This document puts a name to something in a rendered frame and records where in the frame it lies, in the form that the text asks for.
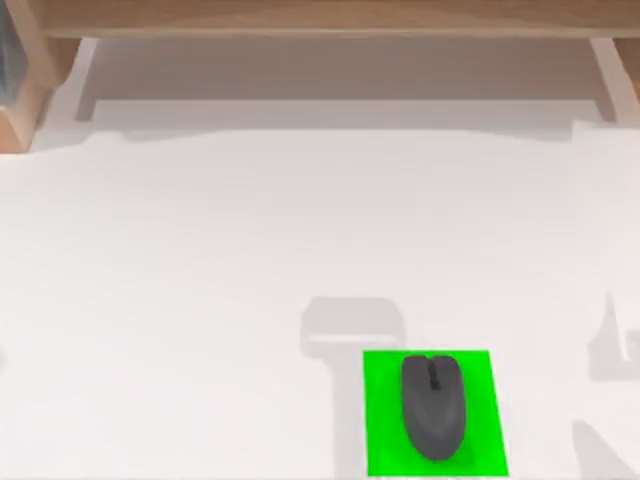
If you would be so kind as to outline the dark grey computer mouse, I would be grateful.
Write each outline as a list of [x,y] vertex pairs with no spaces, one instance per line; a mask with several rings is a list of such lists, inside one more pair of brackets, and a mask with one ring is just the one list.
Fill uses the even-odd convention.
[[409,355],[401,364],[400,388],[403,424],[414,449],[430,461],[453,458],[467,425],[457,360],[450,355]]

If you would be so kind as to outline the wooden shelf unit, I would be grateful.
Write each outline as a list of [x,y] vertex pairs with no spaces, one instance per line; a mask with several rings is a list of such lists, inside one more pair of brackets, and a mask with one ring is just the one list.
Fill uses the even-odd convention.
[[439,129],[559,136],[594,108],[640,128],[640,0],[0,0],[26,66],[0,153],[27,152],[82,46],[73,109],[124,101],[139,140],[209,129]]

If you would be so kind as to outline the green mouse pad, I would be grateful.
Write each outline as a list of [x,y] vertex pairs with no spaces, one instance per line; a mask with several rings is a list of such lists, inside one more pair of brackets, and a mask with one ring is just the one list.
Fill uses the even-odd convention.
[[[412,354],[450,355],[464,380],[467,425],[447,461],[430,461],[411,445],[401,408],[401,364]],[[509,474],[494,382],[486,350],[381,350],[364,354],[367,473],[371,477],[506,477]]]

